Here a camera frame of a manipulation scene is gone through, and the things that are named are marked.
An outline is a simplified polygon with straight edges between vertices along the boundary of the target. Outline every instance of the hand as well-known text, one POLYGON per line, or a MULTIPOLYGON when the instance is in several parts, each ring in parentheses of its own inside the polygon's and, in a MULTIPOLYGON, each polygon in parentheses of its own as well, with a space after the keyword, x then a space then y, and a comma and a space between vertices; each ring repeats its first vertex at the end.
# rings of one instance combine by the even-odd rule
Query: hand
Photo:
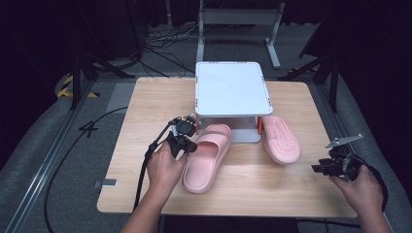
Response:
POLYGON ((354 208, 359 216, 382 213, 384 200, 381 187, 369 170, 362 165, 356 180, 346 183, 337 177, 330 177, 343 192, 346 201, 354 208))
POLYGON ((183 154, 179 160, 176 160, 172 155, 170 145, 163 142, 148 164, 149 189, 159 191, 168 197, 182 176, 188 156, 188 154, 183 154))

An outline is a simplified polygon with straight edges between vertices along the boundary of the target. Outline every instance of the handheld controller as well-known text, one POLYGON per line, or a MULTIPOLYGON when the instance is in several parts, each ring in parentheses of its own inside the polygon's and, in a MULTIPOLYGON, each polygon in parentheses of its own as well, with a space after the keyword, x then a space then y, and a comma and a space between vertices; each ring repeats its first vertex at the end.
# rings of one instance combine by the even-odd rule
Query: handheld controller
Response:
POLYGON ((367 164, 361 157, 353 153, 350 147, 346 145, 359 138, 362 138, 361 134, 359 134, 359 136, 344 139, 335 139, 326 146, 327 148, 332 148, 328 152, 330 158, 320 159, 319 163, 321 165, 312 165, 312 169, 315 173, 323 173, 325 176, 340 177, 346 182, 352 182, 358 177, 361 165, 365 165, 381 186, 384 196, 384 201, 382 203, 383 212, 388 203, 388 189, 381 174, 374 167, 367 164))
POLYGON ((180 150, 184 152, 195 152, 197 144, 192 142, 189 138, 196 132, 196 120, 192 116, 186 116, 181 119, 176 117, 172 122, 172 130, 169 132, 166 138, 166 142, 169 143, 172 155, 176 158, 180 150))
POLYGON ((158 147, 158 141, 160 141, 160 138, 163 136, 166 130, 171 127, 171 131, 167 135, 165 141, 169 143, 173 157, 176 158, 180 150, 183 150, 184 152, 195 152, 197 150, 197 144, 192 142, 189 138, 196 132, 195 124, 196 119, 193 116, 185 116, 184 118, 178 116, 170 120, 160 132, 158 137, 149 145, 149 148, 145 153, 145 160, 143 161, 142 169, 140 171, 139 183, 137 185, 133 210, 136 209, 137 205, 139 204, 146 167, 148 166, 148 163, 152 158, 152 154, 158 147))

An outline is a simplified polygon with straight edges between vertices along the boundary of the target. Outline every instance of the slipper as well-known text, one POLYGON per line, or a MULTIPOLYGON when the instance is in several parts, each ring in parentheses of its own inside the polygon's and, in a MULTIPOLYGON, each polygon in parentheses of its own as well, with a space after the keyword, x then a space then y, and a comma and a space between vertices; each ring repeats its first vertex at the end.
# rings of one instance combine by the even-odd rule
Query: slipper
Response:
POLYGON ((182 184, 188 191, 202 193, 209 189, 231 140, 231 130, 225 124, 211 124, 203 131, 183 174, 182 184))
POLYGON ((291 164, 301 155, 300 144, 285 121, 278 116, 264 116, 263 128, 266 132, 264 149, 272 159, 280 164, 291 164))

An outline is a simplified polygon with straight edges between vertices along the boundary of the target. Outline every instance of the wooden table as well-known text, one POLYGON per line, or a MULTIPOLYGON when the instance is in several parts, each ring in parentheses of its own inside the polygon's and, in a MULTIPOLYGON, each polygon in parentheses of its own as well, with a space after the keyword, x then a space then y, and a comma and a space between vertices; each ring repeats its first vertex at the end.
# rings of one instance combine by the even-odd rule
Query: wooden table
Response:
MULTIPOLYGON (((324 125, 305 83, 266 82, 274 106, 302 147, 293 165, 275 163, 257 144, 232 144, 211 188, 202 194, 178 183, 163 214, 204 216, 354 217, 340 190, 310 165, 328 157, 324 125)), ((140 78, 135 86, 97 208, 131 213, 148 145, 174 117, 194 113, 194 79, 140 78)), ((142 195, 149 179, 145 177, 142 195)))

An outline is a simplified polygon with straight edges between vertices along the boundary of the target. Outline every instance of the wrist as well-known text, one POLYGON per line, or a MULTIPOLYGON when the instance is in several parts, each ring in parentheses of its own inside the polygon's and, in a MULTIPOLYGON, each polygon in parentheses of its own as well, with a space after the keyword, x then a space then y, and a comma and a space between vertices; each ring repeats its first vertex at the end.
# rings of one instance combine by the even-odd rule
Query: wrist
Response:
POLYGON ((154 186, 154 185, 150 185, 147 191, 147 195, 150 195, 152 198, 154 198, 156 201, 158 201, 162 205, 166 204, 171 193, 172 193, 172 190, 168 190, 164 186, 154 186))

